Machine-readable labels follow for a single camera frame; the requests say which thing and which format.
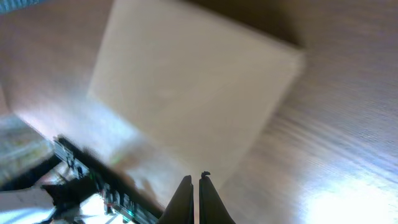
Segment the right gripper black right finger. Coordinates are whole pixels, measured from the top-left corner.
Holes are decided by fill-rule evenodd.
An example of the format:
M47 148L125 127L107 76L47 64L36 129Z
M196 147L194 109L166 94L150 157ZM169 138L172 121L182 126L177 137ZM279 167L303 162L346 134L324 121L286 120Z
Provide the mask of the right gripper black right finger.
M209 175L204 171L199 180L200 224L235 224Z

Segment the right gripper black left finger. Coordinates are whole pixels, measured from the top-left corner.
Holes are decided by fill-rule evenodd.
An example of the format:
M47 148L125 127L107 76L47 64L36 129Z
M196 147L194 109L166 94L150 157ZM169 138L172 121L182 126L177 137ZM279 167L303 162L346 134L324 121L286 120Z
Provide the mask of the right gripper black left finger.
M192 177L186 175L157 224L194 224Z

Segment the cardboard box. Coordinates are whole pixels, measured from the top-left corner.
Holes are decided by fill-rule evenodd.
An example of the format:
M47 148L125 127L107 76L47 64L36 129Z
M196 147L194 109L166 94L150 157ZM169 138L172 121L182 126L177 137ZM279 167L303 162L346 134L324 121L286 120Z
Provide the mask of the cardboard box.
M88 93L220 187L304 62L300 49L189 3L117 0Z

